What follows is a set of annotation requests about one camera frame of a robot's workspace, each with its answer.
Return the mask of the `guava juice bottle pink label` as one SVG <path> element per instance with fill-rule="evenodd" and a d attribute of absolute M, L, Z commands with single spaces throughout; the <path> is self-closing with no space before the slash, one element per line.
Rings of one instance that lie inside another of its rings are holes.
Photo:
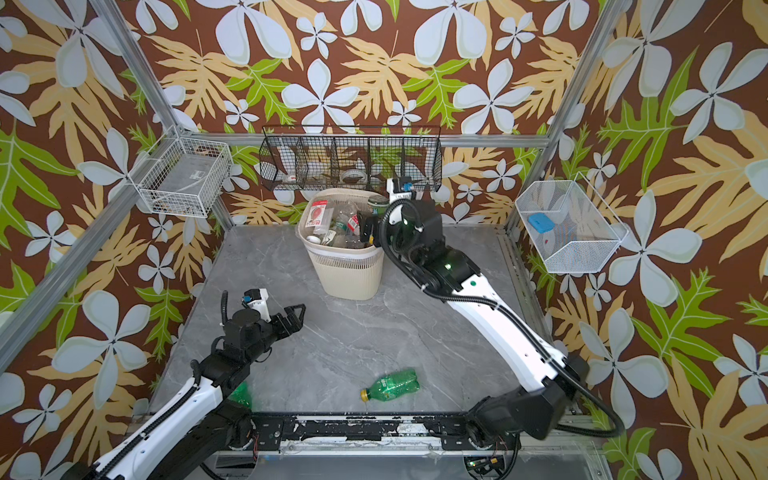
<path fill-rule="evenodd" d="M 324 235 L 330 227 L 332 207 L 328 200 L 314 201 L 305 211 L 304 228 L 313 235 Z"/>

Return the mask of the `white green label bottle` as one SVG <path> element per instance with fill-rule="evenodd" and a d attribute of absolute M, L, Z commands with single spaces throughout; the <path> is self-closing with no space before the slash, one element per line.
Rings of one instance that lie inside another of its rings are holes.
<path fill-rule="evenodd" d="M 321 245 L 333 246 L 335 244 L 336 237 L 337 237 L 336 230 L 333 230 L 333 229 L 328 230 L 321 239 Z"/>

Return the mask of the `green soda bottle yellow cap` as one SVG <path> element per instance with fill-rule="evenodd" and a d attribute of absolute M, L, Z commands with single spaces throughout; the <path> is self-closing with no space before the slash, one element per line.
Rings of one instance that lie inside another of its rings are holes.
<path fill-rule="evenodd" d="M 377 379 L 370 387 L 360 392 L 363 402 L 391 401 L 420 390 L 417 373 L 414 369 L 394 372 Z"/>

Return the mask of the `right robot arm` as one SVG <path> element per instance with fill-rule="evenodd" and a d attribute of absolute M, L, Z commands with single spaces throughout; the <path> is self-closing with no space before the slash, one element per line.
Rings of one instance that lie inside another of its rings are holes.
<path fill-rule="evenodd" d="M 467 319 L 518 381 L 516 389 L 485 397 L 466 413 L 468 435 L 476 445 L 520 433 L 544 440 L 554 430 L 603 439 L 624 434 L 620 416 L 587 388 L 587 362 L 545 341 L 504 302 L 474 261 L 447 245 L 442 220 L 432 204 L 392 201 L 378 220 L 374 239 L 425 295 Z M 563 415 L 577 397 L 603 412 L 608 428 L 563 423 Z"/>

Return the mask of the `dark green soda bottle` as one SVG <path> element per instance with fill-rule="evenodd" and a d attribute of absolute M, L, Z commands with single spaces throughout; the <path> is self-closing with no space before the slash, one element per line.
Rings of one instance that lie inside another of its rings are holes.
<path fill-rule="evenodd" d="M 241 383 L 228 397 L 229 400 L 243 406 L 249 411 L 253 408 L 252 395 L 246 382 Z"/>

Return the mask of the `clear bottle red label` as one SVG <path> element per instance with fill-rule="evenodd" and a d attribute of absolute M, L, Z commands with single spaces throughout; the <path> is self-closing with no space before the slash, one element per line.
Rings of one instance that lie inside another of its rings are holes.
<path fill-rule="evenodd" d="M 354 204 L 344 204 L 338 210 L 337 222 L 346 234 L 358 238 L 360 236 L 359 211 Z"/>

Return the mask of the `red label drink bottle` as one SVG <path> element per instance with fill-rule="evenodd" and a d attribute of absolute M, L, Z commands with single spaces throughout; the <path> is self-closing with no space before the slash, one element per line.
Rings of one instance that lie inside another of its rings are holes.
<path fill-rule="evenodd" d="M 389 204 L 389 199 L 383 195 L 373 195 L 367 199 L 367 205 L 373 216 L 383 216 Z"/>

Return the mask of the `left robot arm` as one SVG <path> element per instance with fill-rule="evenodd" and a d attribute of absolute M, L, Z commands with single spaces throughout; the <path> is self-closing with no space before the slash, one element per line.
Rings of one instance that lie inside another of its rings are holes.
<path fill-rule="evenodd" d="M 274 343 L 302 329 L 306 306 L 269 320 L 250 308 L 231 318 L 225 307 L 221 313 L 223 334 L 203 360 L 190 362 L 192 376 L 173 399 L 92 465 L 72 465 L 64 479 L 182 479 L 217 451 L 249 445 L 252 410 L 230 396 Z"/>

